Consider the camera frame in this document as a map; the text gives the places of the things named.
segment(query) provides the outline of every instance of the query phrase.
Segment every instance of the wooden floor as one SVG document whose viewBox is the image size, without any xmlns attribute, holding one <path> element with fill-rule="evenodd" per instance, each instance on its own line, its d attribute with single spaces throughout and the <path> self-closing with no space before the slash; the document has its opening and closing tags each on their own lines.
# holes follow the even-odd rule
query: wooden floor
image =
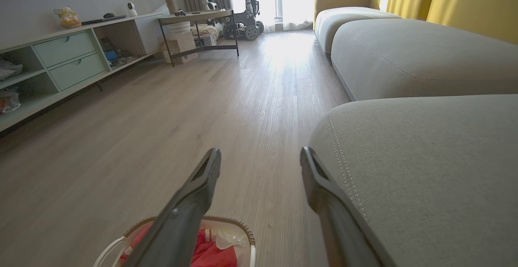
<svg viewBox="0 0 518 267">
<path fill-rule="evenodd" d="M 208 213 L 248 224 L 258 266 L 322 266 L 298 155 L 346 96 L 313 31 L 239 48 L 135 66 L 2 138 L 0 266 L 92 266 L 211 147 L 222 167 Z"/>
</svg>

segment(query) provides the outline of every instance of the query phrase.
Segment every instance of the green drawer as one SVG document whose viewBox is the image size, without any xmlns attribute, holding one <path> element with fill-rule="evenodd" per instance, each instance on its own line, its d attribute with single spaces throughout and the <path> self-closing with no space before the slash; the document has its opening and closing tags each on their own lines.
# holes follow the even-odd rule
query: green drawer
<svg viewBox="0 0 518 267">
<path fill-rule="evenodd" d="M 34 48 L 47 68 L 96 50 L 87 32 L 42 42 Z"/>
<path fill-rule="evenodd" d="M 102 72 L 104 67 L 96 53 L 49 71 L 60 90 L 65 90 Z"/>
</svg>

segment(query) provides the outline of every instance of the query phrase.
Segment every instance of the white camera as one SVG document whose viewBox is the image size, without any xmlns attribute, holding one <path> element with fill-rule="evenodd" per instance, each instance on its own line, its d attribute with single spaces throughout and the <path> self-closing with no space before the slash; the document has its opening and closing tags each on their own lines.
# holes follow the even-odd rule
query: white camera
<svg viewBox="0 0 518 267">
<path fill-rule="evenodd" d="M 135 4 L 128 2 L 127 4 L 129 11 L 129 16 L 137 16 L 137 11 L 135 10 Z"/>
</svg>

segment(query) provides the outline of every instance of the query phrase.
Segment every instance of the basket handle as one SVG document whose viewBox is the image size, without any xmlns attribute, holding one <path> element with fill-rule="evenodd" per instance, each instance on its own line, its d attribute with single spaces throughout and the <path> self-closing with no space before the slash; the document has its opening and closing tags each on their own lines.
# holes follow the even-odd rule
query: basket handle
<svg viewBox="0 0 518 267">
<path fill-rule="evenodd" d="M 104 260 L 106 259 L 106 257 L 116 248 L 118 247 L 120 244 L 124 244 L 126 243 L 126 240 L 127 240 L 127 237 L 120 237 L 118 239 L 116 239 L 115 241 L 111 242 L 111 244 L 109 244 L 103 251 L 102 253 L 99 255 L 98 259 L 96 260 L 96 262 L 94 263 L 94 266 L 93 267 L 100 267 L 102 265 L 102 263 L 104 263 Z M 117 256 L 117 261 L 115 261 L 113 263 L 113 265 L 111 265 L 111 267 L 115 267 L 115 265 L 117 264 L 117 262 L 119 261 L 119 258 L 120 256 L 122 255 L 122 252 L 124 252 L 124 248 L 122 249 L 122 251 L 119 252 L 119 255 Z"/>
</svg>

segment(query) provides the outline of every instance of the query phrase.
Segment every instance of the gray seat cushion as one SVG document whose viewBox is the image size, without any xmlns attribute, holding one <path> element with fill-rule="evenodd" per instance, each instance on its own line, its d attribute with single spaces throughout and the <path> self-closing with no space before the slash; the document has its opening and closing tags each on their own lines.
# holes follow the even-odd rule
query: gray seat cushion
<svg viewBox="0 0 518 267">
<path fill-rule="evenodd" d="M 315 35 L 325 53 L 331 52 L 333 37 L 347 22 L 362 19 L 401 18 L 396 14 L 367 7 L 341 7 L 321 11 L 315 20 Z"/>
<path fill-rule="evenodd" d="M 518 93 L 518 46 L 420 20 L 344 24 L 331 60 L 354 100 Z"/>
<path fill-rule="evenodd" d="M 398 266 L 518 265 L 518 95 L 346 103 L 309 146 Z"/>
</svg>

